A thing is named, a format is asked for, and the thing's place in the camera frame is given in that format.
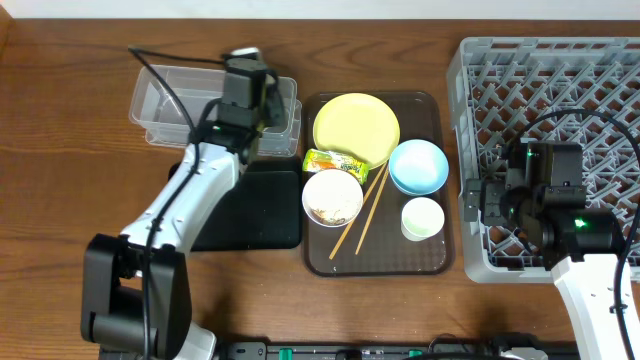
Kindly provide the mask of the green yellow snack wrapper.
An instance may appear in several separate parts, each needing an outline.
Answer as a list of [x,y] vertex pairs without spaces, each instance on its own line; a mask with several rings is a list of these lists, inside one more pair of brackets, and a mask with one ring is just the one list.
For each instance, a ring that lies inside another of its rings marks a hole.
[[369,165],[352,156],[334,152],[309,149],[303,160],[304,172],[318,173],[328,169],[337,169],[351,174],[363,185],[368,178]]

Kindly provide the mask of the pink bowl with food scraps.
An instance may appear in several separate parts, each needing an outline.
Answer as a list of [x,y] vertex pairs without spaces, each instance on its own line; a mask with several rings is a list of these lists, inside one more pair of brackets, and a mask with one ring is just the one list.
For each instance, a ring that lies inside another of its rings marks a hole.
[[309,178],[303,188],[301,201],[313,222],[324,227],[341,227],[360,213],[364,194],[359,182],[351,174],[328,169]]

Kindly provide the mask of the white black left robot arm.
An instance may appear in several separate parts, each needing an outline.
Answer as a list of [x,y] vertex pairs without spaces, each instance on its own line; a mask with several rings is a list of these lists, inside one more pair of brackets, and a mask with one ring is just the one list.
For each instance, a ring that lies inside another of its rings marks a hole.
[[287,121],[279,77],[259,49],[222,56],[222,94],[198,120],[151,64],[144,66],[189,128],[177,170],[118,236],[84,254],[80,332],[87,342],[144,359],[211,359],[217,338],[192,319],[186,260],[219,201],[257,153],[265,128]]

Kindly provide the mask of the white napkin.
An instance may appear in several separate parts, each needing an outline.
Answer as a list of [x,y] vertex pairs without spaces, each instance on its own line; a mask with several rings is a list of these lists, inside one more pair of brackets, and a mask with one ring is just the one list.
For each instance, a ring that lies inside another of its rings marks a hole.
[[261,52],[257,47],[247,47],[233,50],[230,53],[231,57],[241,57],[241,58],[252,58],[259,59],[261,57]]

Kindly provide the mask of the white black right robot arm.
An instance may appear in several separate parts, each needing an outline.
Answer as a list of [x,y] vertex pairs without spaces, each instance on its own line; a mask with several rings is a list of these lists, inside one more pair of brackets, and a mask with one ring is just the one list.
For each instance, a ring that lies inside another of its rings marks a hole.
[[581,146],[516,142],[502,155],[504,179],[465,182],[464,220],[525,233],[561,294],[581,358],[638,358],[630,246],[611,210],[587,205]]

